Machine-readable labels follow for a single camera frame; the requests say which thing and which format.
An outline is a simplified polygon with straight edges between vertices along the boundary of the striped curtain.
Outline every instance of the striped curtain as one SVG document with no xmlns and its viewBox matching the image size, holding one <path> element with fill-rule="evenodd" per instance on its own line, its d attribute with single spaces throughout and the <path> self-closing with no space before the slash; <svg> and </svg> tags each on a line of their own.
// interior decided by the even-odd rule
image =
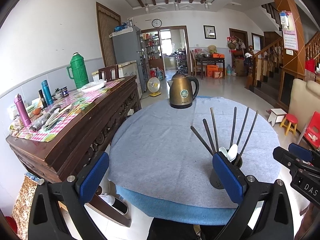
<svg viewBox="0 0 320 240">
<path fill-rule="evenodd" d="M 121 25 L 120 16 L 109 11 L 103 5 L 97 3 L 97 20 L 100 38 L 101 52 L 105 67 L 116 64 L 116 56 L 112 38 L 109 35 L 114 32 L 116 26 Z"/>
</svg>

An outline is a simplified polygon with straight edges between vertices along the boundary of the framed picture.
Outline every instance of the framed picture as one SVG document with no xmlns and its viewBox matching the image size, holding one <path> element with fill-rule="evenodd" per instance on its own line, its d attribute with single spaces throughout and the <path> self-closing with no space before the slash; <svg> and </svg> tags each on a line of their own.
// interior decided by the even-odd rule
<svg viewBox="0 0 320 240">
<path fill-rule="evenodd" d="M 206 39 L 217 39 L 216 37 L 216 29 L 214 26 L 203 25 L 204 37 Z"/>
</svg>

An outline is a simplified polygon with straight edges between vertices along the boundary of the beige sofa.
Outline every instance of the beige sofa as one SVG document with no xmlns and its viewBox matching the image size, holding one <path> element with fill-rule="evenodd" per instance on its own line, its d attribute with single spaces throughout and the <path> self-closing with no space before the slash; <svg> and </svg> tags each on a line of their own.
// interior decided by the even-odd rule
<svg viewBox="0 0 320 240">
<path fill-rule="evenodd" d="M 320 112 L 320 84 L 294 79 L 289 113 L 298 119 L 297 129 L 300 132 L 305 124 L 310 122 L 314 112 Z"/>
</svg>

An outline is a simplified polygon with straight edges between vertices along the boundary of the floral tablecloth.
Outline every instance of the floral tablecloth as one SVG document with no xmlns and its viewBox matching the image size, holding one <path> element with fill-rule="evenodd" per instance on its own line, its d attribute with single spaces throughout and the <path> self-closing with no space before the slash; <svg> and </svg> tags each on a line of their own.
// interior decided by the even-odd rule
<svg viewBox="0 0 320 240">
<path fill-rule="evenodd" d="M 31 126 L 33 122 L 38 119 L 41 115 L 37 115 L 31 118 L 31 124 L 27 127 L 23 127 L 19 133 L 15 135 L 15 137 L 28 139 L 32 141 L 40 141 L 40 142 L 50 142 L 55 138 L 55 136 L 72 120 L 74 119 L 82 110 L 84 110 L 88 105 L 90 105 L 95 99 L 106 93 L 115 85 L 119 84 L 124 79 L 117 79 L 111 82 L 108 82 L 106 86 L 100 90 L 82 93 L 75 92 L 70 93 L 70 95 L 66 98 L 57 100 L 54 104 L 48 106 L 46 109 L 50 111 L 55 105 L 59 104 L 61 106 L 60 110 L 73 104 L 73 110 L 69 114 L 62 114 L 60 119 L 56 122 L 56 124 L 49 130 L 45 128 L 41 128 L 38 131 L 32 131 Z"/>
</svg>

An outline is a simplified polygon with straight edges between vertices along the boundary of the metal screw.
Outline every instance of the metal screw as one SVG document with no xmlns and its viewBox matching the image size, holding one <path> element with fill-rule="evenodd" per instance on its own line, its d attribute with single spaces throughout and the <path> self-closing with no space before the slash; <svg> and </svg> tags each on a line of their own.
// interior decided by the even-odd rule
<svg viewBox="0 0 320 240">
<path fill-rule="evenodd" d="M 67 182 L 73 182 L 76 179 L 75 176 L 71 175 L 67 177 Z"/>
<path fill-rule="evenodd" d="M 248 175 L 248 176 L 247 176 L 247 180 L 248 180 L 249 182 L 254 182 L 254 181 L 256 180 L 256 178 L 255 178 L 254 176 L 252 176 L 252 175 Z"/>
<path fill-rule="evenodd" d="M 280 180 L 280 179 L 277 179 L 277 183 L 278 183 L 278 185 L 280 185 L 280 186 L 284 185 L 284 182 L 283 182 L 282 180 Z"/>
<path fill-rule="evenodd" d="M 38 185 L 43 185 L 44 184 L 44 179 L 39 179 L 39 181 L 38 181 Z"/>
</svg>

